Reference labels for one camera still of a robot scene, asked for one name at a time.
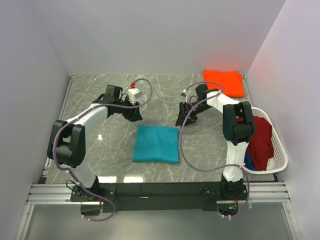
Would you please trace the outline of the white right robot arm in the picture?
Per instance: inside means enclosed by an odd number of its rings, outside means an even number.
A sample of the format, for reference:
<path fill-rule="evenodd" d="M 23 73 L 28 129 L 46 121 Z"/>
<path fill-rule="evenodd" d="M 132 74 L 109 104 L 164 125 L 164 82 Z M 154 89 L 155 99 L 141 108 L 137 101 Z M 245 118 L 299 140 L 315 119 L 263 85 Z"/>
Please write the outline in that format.
<path fill-rule="evenodd" d="M 178 137 L 179 149 L 183 150 L 183 133 L 185 126 L 194 124 L 197 115 L 216 109 L 222 114 L 222 133 L 227 142 L 226 163 L 223 170 L 219 189 L 213 193 L 217 200 L 233 200 L 241 195 L 247 196 L 249 188 L 244 185 L 245 153 L 255 134 L 256 128 L 252 106 L 248 101 L 237 101 L 226 96 L 224 87 L 220 84 L 209 89 L 204 81 L 195 83 L 196 101 L 191 102 L 187 90 L 182 91 L 185 101 L 179 103 L 179 114 L 175 125 L 180 127 Z"/>

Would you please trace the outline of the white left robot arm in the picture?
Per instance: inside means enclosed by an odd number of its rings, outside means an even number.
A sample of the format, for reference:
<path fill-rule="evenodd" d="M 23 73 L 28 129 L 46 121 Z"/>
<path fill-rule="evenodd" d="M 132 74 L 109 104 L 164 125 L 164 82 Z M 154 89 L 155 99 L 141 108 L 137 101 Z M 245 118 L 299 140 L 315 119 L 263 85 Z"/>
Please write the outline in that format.
<path fill-rule="evenodd" d="M 122 115 L 130 122 L 141 121 L 140 104 L 136 101 L 139 92 L 134 82 L 126 92 L 119 86 L 107 85 L 105 93 L 86 110 L 68 120 L 53 123 L 47 156 L 54 160 L 58 169 L 72 176 L 76 195 L 94 201 L 102 194 L 98 177 L 84 162 L 86 134 L 114 114 Z"/>

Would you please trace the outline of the teal polo shirt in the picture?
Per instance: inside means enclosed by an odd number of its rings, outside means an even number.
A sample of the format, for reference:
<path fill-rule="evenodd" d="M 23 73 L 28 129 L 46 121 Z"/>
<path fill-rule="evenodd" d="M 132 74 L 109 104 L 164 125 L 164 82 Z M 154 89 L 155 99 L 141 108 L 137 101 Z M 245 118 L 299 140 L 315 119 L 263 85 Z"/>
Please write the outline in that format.
<path fill-rule="evenodd" d="M 168 126 L 138 125 L 132 161 L 178 164 L 179 130 Z"/>

